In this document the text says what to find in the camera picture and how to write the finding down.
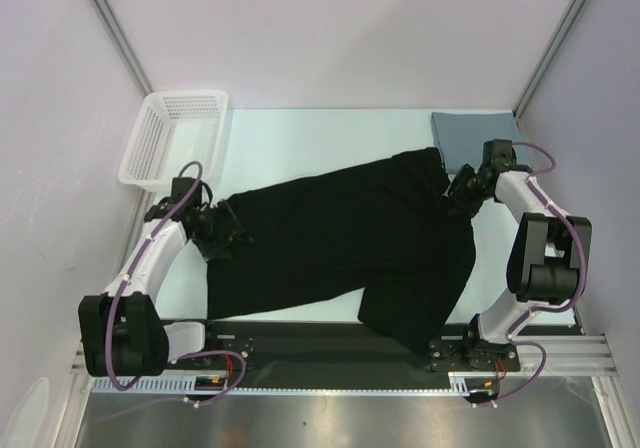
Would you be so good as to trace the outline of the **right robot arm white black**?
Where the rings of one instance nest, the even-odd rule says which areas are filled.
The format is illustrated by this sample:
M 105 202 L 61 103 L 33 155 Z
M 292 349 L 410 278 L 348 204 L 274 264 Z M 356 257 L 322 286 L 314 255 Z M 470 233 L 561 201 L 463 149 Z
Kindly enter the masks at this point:
M 573 309 L 586 288 L 592 225 L 560 208 L 523 166 L 465 165 L 447 196 L 470 215 L 494 199 L 518 222 L 506 288 L 472 318 L 454 352 L 462 366 L 489 371 L 518 357 L 516 337 L 537 315 Z

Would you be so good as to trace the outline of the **black t shirt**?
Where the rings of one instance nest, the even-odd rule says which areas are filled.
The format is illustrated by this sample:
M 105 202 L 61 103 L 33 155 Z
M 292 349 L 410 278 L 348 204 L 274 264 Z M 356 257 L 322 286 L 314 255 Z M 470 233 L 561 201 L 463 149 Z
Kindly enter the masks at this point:
M 476 260 L 470 219 L 453 210 L 433 147 L 238 193 L 246 232 L 207 265 L 211 319 L 362 291 L 358 320 L 422 356 Z

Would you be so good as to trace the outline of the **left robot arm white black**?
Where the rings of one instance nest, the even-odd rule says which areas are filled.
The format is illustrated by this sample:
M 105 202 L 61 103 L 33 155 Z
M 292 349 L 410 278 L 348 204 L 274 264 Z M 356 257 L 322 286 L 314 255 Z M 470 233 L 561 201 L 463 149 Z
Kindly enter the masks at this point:
M 185 246 L 194 245 L 206 261 L 229 260 L 230 245 L 244 241 L 246 232 L 225 201 L 181 208 L 163 222 L 168 212 L 166 203 L 152 207 L 121 272 L 101 294 L 79 304 L 84 361 L 93 377 L 158 376 L 187 357 L 202 368 L 220 358 L 209 322 L 163 320 L 155 301 Z

